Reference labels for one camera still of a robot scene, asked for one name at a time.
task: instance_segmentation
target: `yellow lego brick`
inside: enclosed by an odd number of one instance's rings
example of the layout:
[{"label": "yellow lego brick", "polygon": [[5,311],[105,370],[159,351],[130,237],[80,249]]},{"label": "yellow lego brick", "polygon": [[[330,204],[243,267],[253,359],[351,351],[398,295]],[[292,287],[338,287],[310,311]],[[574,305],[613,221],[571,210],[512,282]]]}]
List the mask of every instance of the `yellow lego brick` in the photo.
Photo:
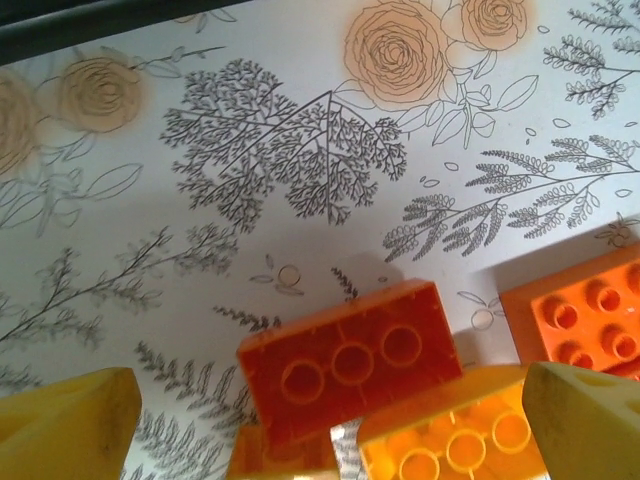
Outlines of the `yellow lego brick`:
[{"label": "yellow lego brick", "polygon": [[640,479],[640,383],[534,363],[522,400],[553,480]]},{"label": "yellow lego brick", "polygon": [[261,426],[240,427],[227,480],[340,480],[329,432],[303,443],[268,448]]},{"label": "yellow lego brick", "polygon": [[526,368],[471,370],[365,418],[371,480],[528,480],[546,472],[521,404]]},{"label": "yellow lego brick", "polygon": [[0,480],[117,480],[140,415],[132,370],[0,399]]}]

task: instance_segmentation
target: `patterned background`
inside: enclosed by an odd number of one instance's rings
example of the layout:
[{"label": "patterned background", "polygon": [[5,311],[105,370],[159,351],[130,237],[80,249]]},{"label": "patterned background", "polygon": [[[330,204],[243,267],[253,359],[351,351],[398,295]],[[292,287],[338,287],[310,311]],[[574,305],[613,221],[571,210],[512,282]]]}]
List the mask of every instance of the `patterned background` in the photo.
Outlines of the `patterned background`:
[{"label": "patterned background", "polygon": [[4,67],[0,394],[130,366],[123,480],[217,479],[250,332],[421,277],[517,361],[498,292],[640,231],[639,78],[637,0],[263,0]]}]

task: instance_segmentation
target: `toy brick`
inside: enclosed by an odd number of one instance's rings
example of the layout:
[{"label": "toy brick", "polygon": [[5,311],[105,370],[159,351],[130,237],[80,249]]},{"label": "toy brick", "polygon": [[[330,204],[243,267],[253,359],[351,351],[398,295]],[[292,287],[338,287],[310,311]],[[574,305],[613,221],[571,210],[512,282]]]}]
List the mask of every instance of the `toy brick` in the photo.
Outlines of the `toy brick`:
[{"label": "toy brick", "polygon": [[528,480],[546,472],[521,405],[526,368],[478,368],[366,417],[371,480]]},{"label": "toy brick", "polygon": [[422,280],[249,337],[237,355],[273,445],[462,373],[436,286]]},{"label": "toy brick", "polygon": [[640,479],[640,383],[534,363],[522,401],[553,480]]},{"label": "toy brick", "polygon": [[274,450],[260,426],[238,430],[227,480],[340,480],[329,432]]},{"label": "toy brick", "polygon": [[640,353],[640,243],[500,295],[520,360],[606,371]]}]

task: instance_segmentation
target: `orange rose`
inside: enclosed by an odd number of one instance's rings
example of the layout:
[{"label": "orange rose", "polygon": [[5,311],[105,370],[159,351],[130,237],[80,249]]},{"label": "orange rose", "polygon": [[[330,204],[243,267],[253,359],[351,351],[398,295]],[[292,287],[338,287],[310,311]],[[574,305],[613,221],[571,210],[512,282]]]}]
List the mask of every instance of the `orange rose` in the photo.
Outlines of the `orange rose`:
[{"label": "orange rose", "polygon": [[110,132],[140,109],[140,76],[110,58],[74,63],[57,80],[58,115],[76,128]]},{"label": "orange rose", "polygon": [[31,89],[0,70],[0,175],[25,162],[33,151],[40,115]]},{"label": "orange rose", "polygon": [[416,0],[381,0],[356,18],[345,64],[379,107],[406,110],[438,99],[449,71],[440,18]]},{"label": "orange rose", "polygon": [[451,38],[481,50],[506,50],[527,30],[524,0],[464,0],[442,19]]}]

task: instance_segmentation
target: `black strip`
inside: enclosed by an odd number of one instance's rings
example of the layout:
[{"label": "black strip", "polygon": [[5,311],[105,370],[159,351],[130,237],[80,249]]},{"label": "black strip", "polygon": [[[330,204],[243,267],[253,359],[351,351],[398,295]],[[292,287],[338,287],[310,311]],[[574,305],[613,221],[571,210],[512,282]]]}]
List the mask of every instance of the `black strip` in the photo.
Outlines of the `black strip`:
[{"label": "black strip", "polygon": [[0,0],[0,65],[245,1]]}]

